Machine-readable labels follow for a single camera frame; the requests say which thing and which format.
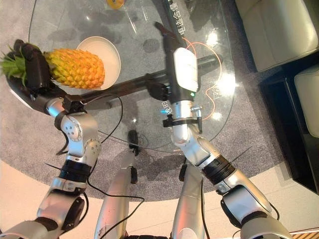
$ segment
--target gray carpet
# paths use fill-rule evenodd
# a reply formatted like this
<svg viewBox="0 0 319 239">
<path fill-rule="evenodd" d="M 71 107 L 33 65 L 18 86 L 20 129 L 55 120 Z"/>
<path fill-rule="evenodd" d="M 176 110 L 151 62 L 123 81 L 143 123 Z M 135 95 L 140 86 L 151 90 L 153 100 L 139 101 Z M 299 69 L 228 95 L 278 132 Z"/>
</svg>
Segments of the gray carpet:
<svg viewBox="0 0 319 239">
<path fill-rule="evenodd" d="M 16 38 L 27 40 L 33 0 L 0 2 L 0 50 L 7 52 Z M 233 163 L 249 177 L 275 166 L 283 160 L 273 127 L 263 103 L 258 83 L 278 71 L 273 69 L 256 73 L 241 19 L 233 0 L 222 0 L 237 87 L 234 104 L 227 123 L 212 141 Z M 19 171 L 45 184 L 50 184 L 58 174 L 56 166 L 63 164 L 63 156 L 55 153 L 63 146 L 64 137 L 58 132 L 53 119 L 21 104 L 9 91 L 4 76 L 0 78 L 1 160 Z M 100 160 L 92 175 L 92 184 L 107 190 L 119 159 L 126 153 L 127 145 L 109 139 L 102 147 Z M 178 153 L 162 153 L 142 150 L 137 158 L 139 183 L 132 185 L 134 195 L 148 201 L 173 199 L 179 196 L 182 184 L 178 180 L 183 156 Z M 205 190 L 211 186 L 205 181 Z M 103 195 L 88 189 L 88 195 Z"/>
</svg>

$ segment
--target silver robot arm segment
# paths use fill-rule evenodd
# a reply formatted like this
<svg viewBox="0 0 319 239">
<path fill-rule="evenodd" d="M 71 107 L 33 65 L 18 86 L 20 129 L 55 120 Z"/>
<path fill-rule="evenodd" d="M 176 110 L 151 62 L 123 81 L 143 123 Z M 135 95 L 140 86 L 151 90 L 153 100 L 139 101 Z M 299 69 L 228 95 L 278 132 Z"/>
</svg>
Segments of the silver robot arm segment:
<svg viewBox="0 0 319 239">
<path fill-rule="evenodd" d="M 173 121 L 193 118 L 192 102 L 182 101 L 173 105 L 176 112 Z M 173 143 L 222 195 L 222 209 L 233 225 L 242 228 L 242 238 L 271 234 L 291 239 L 282 224 L 271 217 L 272 207 L 262 192 L 239 169 L 235 169 L 213 144 L 201 137 L 195 125 L 175 125 L 171 130 Z"/>
<path fill-rule="evenodd" d="M 60 175 L 52 181 L 34 221 L 22 222 L 0 237 L 6 239 L 56 239 L 76 227 L 84 208 L 80 197 L 86 180 L 101 150 L 97 123 L 86 113 L 66 114 L 63 99 L 54 98 L 46 105 L 47 112 L 55 118 L 55 126 L 69 140 L 66 161 Z"/>
</svg>

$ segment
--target yellow object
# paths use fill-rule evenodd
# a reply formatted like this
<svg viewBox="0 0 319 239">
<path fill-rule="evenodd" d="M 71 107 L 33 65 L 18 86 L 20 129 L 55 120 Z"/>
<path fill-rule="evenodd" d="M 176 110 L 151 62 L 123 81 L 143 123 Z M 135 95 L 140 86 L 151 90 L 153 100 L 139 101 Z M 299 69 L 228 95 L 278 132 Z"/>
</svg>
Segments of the yellow object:
<svg viewBox="0 0 319 239">
<path fill-rule="evenodd" d="M 103 85 L 105 69 L 102 60 L 88 51 L 55 49 L 45 54 L 53 78 L 75 88 L 92 89 Z"/>
<path fill-rule="evenodd" d="M 124 0 L 106 0 L 106 2 L 113 9 L 119 9 L 124 5 Z"/>
</svg>

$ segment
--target pineapple crown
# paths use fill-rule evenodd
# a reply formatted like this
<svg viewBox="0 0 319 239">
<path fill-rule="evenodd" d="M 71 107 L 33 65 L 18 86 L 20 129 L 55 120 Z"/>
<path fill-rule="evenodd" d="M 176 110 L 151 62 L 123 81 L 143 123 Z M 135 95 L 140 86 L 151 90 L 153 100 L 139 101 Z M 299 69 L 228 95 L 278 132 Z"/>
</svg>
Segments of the pineapple crown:
<svg viewBox="0 0 319 239">
<path fill-rule="evenodd" d="M 21 48 L 18 52 L 13 50 L 10 46 L 9 49 L 11 52 L 4 54 L 4 57 L 1 57 L 0 67 L 1 71 L 7 77 L 19 77 L 22 79 L 22 84 L 25 86 L 26 81 L 26 70 L 25 70 L 25 58 L 21 52 Z"/>
</svg>

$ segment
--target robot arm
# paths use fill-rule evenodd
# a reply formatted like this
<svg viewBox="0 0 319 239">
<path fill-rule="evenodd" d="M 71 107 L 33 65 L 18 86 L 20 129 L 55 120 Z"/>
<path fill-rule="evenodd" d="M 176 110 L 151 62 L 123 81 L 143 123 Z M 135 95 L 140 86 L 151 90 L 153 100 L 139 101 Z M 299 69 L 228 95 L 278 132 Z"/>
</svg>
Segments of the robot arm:
<svg viewBox="0 0 319 239">
<path fill-rule="evenodd" d="M 39 50 L 16 41 L 25 57 L 27 83 L 7 79 L 11 89 L 31 108 L 55 118 L 55 126 L 68 137 L 68 153 L 58 177 L 44 197 L 34 221 L 22 222 L 0 235 L 6 239 L 56 239 L 76 227 L 84 208 L 90 170 L 101 150 L 98 126 L 83 112 L 79 96 L 69 96 L 50 81 L 47 63 Z"/>
<path fill-rule="evenodd" d="M 163 26 L 158 28 L 164 38 L 169 77 L 169 86 L 162 86 L 162 98 L 169 99 L 175 113 L 174 117 L 168 115 L 163 125 L 171 128 L 173 143 L 182 150 L 188 162 L 199 168 L 215 186 L 216 192 L 222 196 L 221 206 L 226 216 L 234 226 L 241 228 L 241 238 L 291 239 L 283 225 L 272 218 L 271 204 L 259 189 L 214 145 L 200 136 L 201 107 L 193 106 L 193 93 L 198 91 L 198 85 L 194 83 L 197 81 L 195 56 L 186 49 L 181 50 L 183 46 L 173 33 Z"/>
</svg>

